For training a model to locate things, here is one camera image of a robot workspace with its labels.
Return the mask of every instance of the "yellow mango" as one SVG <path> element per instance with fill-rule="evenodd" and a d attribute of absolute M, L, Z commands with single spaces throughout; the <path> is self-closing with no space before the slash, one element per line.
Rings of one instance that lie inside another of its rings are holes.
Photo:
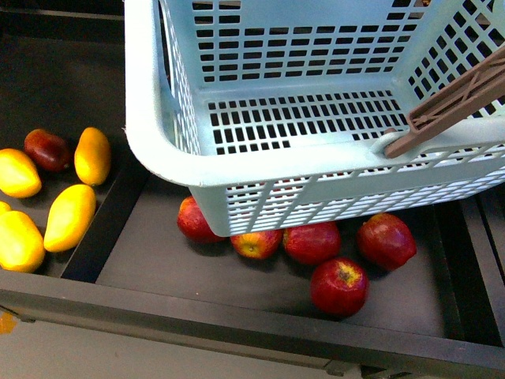
<path fill-rule="evenodd" d="M 0 201 L 0 215 L 4 214 L 5 212 L 12 211 L 10 205 L 5 203 L 4 201 Z"/>
<path fill-rule="evenodd" d="M 39 173 L 33 161 L 21 150 L 0 150 L 0 190 L 11 197 L 35 195 L 42 188 Z"/>
<path fill-rule="evenodd" d="M 105 182 L 110 171 L 111 150 L 107 136 L 92 126 L 80 135 L 73 157 L 79 179 L 89 186 Z"/>
<path fill-rule="evenodd" d="M 86 184 L 76 184 L 64 189 L 54 199 L 47 217 L 44 247 L 60 253 L 77 246 L 93 220 L 96 195 Z"/>
<path fill-rule="evenodd" d="M 43 237 L 30 216 L 20 211 L 0 215 L 0 265 L 4 270 L 34 272 L 44 256 Z"/>

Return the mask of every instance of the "light blue basket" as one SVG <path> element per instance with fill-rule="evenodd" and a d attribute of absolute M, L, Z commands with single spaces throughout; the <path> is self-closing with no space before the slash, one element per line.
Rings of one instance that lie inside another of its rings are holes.
<path fill-rule="evenodd" d="M 126 134 L 218 235 L 461 199 L 505 180 L 505 99 L 383 147 L 503 36 L 503 1 L 125 0 Z"/>

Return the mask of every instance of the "mango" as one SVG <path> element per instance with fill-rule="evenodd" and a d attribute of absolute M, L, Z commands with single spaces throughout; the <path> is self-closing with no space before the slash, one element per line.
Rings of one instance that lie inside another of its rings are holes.
<path fill-rule="evenodd" d="M 73 154 L 67 142 L 44 129 L 32 130 L 24 139 L 24 152 L 46 171 L 60 172 L 70 167 Z"/>
<path fill-rule="evenodd" d="M 96 195 L 86 184 L 64 189 L 54 199 L 47 217 L 44 248 L 61 253 L 77 246 L 95 215 Z"/>
<path fill-rule="evenodd" d="M 31 197 L 42 188 L 33 161 L 21 150 L 0 150 L 0 190 L 16 198 Z"/>
<path fill-rule="evenodd" d="M 10 205 L 5 203 L 4 201 L 0 201 L 0 215 L 4 214 L 5 212 L 9 212 L 9 211 L 12 211 Z"/>
<path fill-rule="evenodd" d="M 107 136 L 92 126 L 80 135 L 73 157 L 79 179 L 89 186 L 105 182 L 110 171 L 111 150 Z"/>
<path fill-rule="evenodd" d="M 20 211 L 0 215 L 0 266 L 4 270 L 34 272 L 44 256 L 43 237 L 30 216 Z"/>

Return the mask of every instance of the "basket grid holes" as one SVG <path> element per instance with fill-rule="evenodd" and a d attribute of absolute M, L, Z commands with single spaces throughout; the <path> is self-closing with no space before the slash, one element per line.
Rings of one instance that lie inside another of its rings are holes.
<path fill-rule="evenodd" d="M 443 33 L 409 77 L 415 96 L 425 100 L 500 47 L 505 38 L 491 26 L 494 1 L 465 0 Z M 505 96 L 481 108 L 470 118 L 481 118 L 503 109 Z"/>
<path fill-rule="evenodd" d="M 395 0 L 382 24 L 241 28 L 240 1 L 193 2 L 203 79 L 391 72 L 424 11 L 421 1 Z"/>
<path fill-rule="evenodd" d="M 289 148 L 321 134 L 336 141 L 375 139 L 407 124 L 389 90 L 219 101 L 208 110 L 219 155 Z"/>
<path fill-rule="evenodd" d="M 469 157 L 473 157 L 473 159 L 478 157 L 487 157 L 488 159 L 492 159 L 499 158 L 503 156 L 503 154 L 505 154 L 505 146 L 503 144 L 498 144 L 493 146 L 461 148 L 452 153 L 423 154 L 420 159 L 435 157 L 436 160 L 434 162 L 443 163 L 448 161 L 448 159 L 444 159 L 444 157 L 458 156 L 459 158 L 454 160 L 461 163 L 464 159 L 468 159 Z M 402 168 L 417 169 L 417 167 L 413 168 L 412 166 L 413 165 L 405 165 Z M 352 175 L 352 172 L 347 174 L 347 177 L 349 177 Z M 341 178 L 342 176 L 343 175 L 339 174 L 322 174 L 320 178 Z M 503 178 L 505 178 L 504 169 L 488 174 L 483 178 L 474 179 L 473 181 L 465 180 L 447 183 L 444 185 L 427 186 L 418 189 L 405 189 L 402 191 L 394 191 L 392 193 L 379 193 L 364 197 L 344 198 L 299 205 L 294 203 L 296 201 L 296 197 L 305 189 L 307 183 L 312 182 L 312 178 L 304 177 L 283 179 L 278 180 L 272 185 L 269 196 L 264 202 L 263 208 L 258 213 L 257 209 L 255 209 L 254 206 L 251 206 L 251 204 L 249 204 L 249 207 L 247 208 L 247 201 L 245 202 L 245 208 L 234 208 L 234 205 L 237 206 L 237 204 L 241 204 L 241 202 L 239 201 L 237 203 L 235 201 L 237 198 L 234 195 L 229 195 L 229 199 L 234 199 L 230 200 L 229 203 L 229 208 L 232 211 L 230 215 L 233 216 L 230 217 L 230 223 L 239 223 L 243 228 L 248 227 L 248 222 L 251 217 L 257 213 L 257 218 L 262 220 L 262 225 L 265 225 L 263 222 L 276 223 L 275 227 L 278 228 L 300 225 L 303 223 L 323 222 L 325 220 L 336 220 L 367 215 L 377 212 L 388 212 L 401 208 L 429 205 L 441 201 L 468 197 L 474 193 L 482 191 L 483 189 L 487 189 L 498 182 L 501 182 Z M 254 189 L 251 192 L 251 196 L 260 198 L 261 193 L 255 189 L 258 187 L 264 189 L 265 183 L 260 183 L 259 185 L 239 186 L 239 189 L 247 190 L 248 187 Z M 233 193 L 233 191 L 234 187 L 229 187 L 227 189 L 227 192 Z"/>

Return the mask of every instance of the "brown handle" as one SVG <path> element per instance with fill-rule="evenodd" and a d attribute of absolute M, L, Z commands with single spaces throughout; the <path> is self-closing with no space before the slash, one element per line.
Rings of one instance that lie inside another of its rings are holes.
<path fill-rule="evenodd" d="M 410 130 L 384 149 L 395 158 L 505 95 L 505 47 L 466 71 L 408 115 Z"/>

